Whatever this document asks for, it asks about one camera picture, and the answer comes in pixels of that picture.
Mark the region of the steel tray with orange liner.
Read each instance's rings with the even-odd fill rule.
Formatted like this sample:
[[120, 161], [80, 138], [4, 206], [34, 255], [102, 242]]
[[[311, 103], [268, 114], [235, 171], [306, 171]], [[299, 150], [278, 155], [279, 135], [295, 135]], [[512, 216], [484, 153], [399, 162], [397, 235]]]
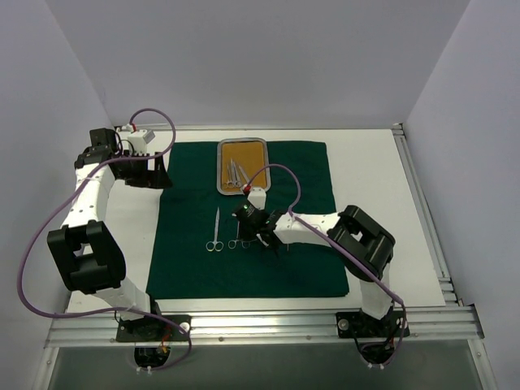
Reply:
[[[223, 189], [222, 184], [227, 178], [226, 164], [233, 160], [237, 173], [240, 175], [239, 188]], [[216, 188], [224, 196], [241, 195], [241, 189], [246, 185], [245, 179], [239, 170], [239, 164], [245, 169], [253, 187], [260, 187], [266, 191], [271, 187], [269, 169], [259, 172], [269, 164], [267, 142], [258, 137], [228, 138], [220, 141], [217, 146], [217, 174]]]

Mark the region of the green surgical cloth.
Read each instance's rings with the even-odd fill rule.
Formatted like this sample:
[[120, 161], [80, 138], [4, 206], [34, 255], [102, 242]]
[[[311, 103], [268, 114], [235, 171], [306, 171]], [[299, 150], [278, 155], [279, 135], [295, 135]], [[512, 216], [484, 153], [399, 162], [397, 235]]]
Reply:
[[[312, 141], [272, 141], [271, 188], [266, 208], [328, 215], [336, 211], [327, 147]], [[248, 249], [208, 252], [215, 212], [219, 239], [236, 235], [232, 211], [238, 196], [216, 188], [217, 144], [174, 146], [168, 163], [173, 183], [162, 192], [147, 293], [156, 299], [344, 297], [346, 270], [328, 247], [293, 244], [275, 254], [254, 242]]]

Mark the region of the steel forceps with rings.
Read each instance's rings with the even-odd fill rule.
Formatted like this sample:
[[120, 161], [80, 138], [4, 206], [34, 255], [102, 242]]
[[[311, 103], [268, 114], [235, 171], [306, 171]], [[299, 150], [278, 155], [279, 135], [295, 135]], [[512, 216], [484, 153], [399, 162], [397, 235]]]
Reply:
[[250, 247], [250, 242], [247, 240], [244, 240], [241, 237], [241, 223], [240, 222], [236, 223], [236, 236], [234, 239], [231, 239], [227, 243], [227, 247], [229, 249], [236, 249], [238, 247], [241, 247], [242, 249], [248, 249]]

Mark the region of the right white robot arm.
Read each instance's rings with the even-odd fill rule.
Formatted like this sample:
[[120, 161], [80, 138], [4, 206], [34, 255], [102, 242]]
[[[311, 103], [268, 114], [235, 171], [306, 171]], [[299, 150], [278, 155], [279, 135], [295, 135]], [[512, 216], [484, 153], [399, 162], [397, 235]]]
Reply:
[[389, 289], [389, 264], [394, 237], [364, 210], [347, 206], [332, 214], [271, 213], [244, 201], [232, 216], [239, 222], [239, 237], [258, 241], [267, 249], [283, 245], [319, 245], [335, 251], [349, 273], [359, 279], [361, 325], [377, 336], [390, 325], [389, 312], [397, 301]]

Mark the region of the steel scissors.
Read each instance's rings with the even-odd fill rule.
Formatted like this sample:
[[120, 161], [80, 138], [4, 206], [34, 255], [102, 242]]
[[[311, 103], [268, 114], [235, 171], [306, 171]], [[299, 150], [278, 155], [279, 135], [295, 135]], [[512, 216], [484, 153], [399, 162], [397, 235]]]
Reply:
[[208, 252], [220, 252], [223, 250], [224, 244], [219, 239], [219, 222], [220, 222], [220, 208], [215, 212], [214, 218], [214, 233], [213, 239], [206, 242], [206, 250]]
[[231, 177], [232, 186], [234, 188], [239, 188], [241, 186], [241, 178], [240, 178], [240, 175], [237, 173], [236, 164], [232, 159], [230, 160], [228, 167], [229, 167], [229, 173], [230, 173], [230, 177]]

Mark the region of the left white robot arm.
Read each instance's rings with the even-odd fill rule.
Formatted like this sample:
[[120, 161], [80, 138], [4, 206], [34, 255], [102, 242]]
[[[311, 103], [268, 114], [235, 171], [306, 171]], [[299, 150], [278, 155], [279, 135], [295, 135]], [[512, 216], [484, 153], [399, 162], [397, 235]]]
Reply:
[[138, 335], [156, 340], [164, 329], [158, 304], [128, 278], [123, 251], [105, 217], [116, 180], [143, 189], [168, 189], [172, 182], [161, 155], [148, 167], [147, 146], [155, 137], [152, 131], [135, 130], [122, 139], [114, 130], [98, 128], [89, 135], [90, 146], [74, 163], [76, 187], [81, 192], [61, 228], [48, 233], [47, 245], [68, 290], [123, 308], [122, 320], [136, 321]]

